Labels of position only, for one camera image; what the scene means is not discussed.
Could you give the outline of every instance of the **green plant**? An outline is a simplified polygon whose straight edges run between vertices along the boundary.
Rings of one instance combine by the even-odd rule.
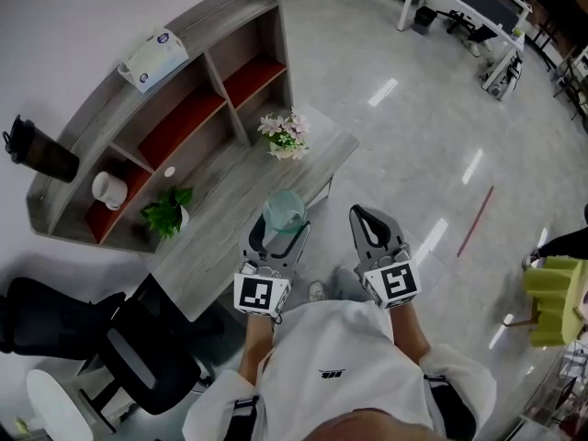
[[[152,231],[156,230],[163,238],[169,239],[176,232],[180,232],[180,225],[182,224],[180,206],[185,206],[191,200],[191,187],[183,189],[171,187],[160,196],[159,202],[154,202],[143,208],[141,215]]]

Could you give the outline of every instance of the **wall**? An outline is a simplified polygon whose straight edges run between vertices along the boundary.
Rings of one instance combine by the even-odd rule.
[[[133,37],[201,0],[0,0],[0,130],[17,114],[56,138]],[[146,271],[134,254],[34,235],[25,196],[33,177],[0,154],[0,293],[29,276],[80,299],[131,288]],[[39,359],[0,353],[0,423],[32,415],[24,387]]]

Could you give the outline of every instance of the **tissue box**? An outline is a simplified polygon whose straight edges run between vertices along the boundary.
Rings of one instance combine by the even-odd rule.
[[[156,28],[139,47],[122,58],[118,71],[145,93],[187,60],[182,41],[169,29]]]
[[[243,313],[277,318],[292,286],[288,279],[235,274],[234,308]]]
[[[381,309],[406,304],[421,292],[421,281],[414,260],[367,271],[361,284]]]

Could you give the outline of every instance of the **black thermos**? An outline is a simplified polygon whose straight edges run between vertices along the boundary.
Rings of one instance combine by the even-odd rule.
[[[38,130],[32,121],[23,121],[19,115],[10,135],[7,132],[2,135],[6,151],[15,164],[24,164],[65,183],[75,178],[80,159]]]

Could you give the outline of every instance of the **shoe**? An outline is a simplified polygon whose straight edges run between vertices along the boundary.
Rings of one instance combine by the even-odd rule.
[[[492,52],[492,49],[493,49],[493,47],[492,47],[492,45],[491,45],[491,43],[490,43],[490,41],[489,41],[489,40],[483,40],[483,41],[481,42],[481,46],[482,46],[482,48],[484,48],[486,51],[488,51],[488,52]]]
[[[530,254],[528,254],[527,256],[525,256],[525,258],[523,258],[523,262],[521,263],[521,266],[523,267],[524,270],[527,270],[537,260],[540,260],[540,259],[541,259],[541,257],[539,256],[539,249],[536,248]]]
[[[326,300],[327,293],[324,290],[322,281],[314,281],[309,289],[309,301],[316,302],[317,300]]]
[[[480,48],[478,47],[477,42],[471,42],[470,40],[463,39],[461,40],[463,45],[468,48],[468,51],[474,57],[480,57]]]

